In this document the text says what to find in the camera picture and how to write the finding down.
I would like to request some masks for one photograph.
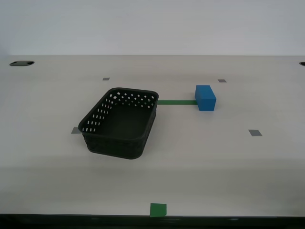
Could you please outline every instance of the white wall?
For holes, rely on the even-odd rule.
[[[305,0],[0,3],[7,54],[305,54]]]

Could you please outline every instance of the green tape line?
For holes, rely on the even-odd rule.
[[[197,105],[196,100],[158,100],[158,105]]]
[[[166,216],[166,204],[151,204],[150,217],[162,217]]]

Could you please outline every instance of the black plastic basket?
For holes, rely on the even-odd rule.
[[[158,98],[153,91],[110,89],[78,125],[88,149],[126,159],[140,157],[156,117]]]

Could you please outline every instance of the white table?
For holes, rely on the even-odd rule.
[[[35,61],[11,67],[17,60]],[[305,57],[9,56],[0,61],[0,213],[305,216]],[[93,154],[73,127],[113,87],[159,105],[143,155]],[[251,136],[258,129],[263,136]]]

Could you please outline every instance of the blue cube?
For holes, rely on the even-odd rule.
[[[197,85],[195,99],[200,111],[213,111],[216,104],[216,96],[209,85]]]

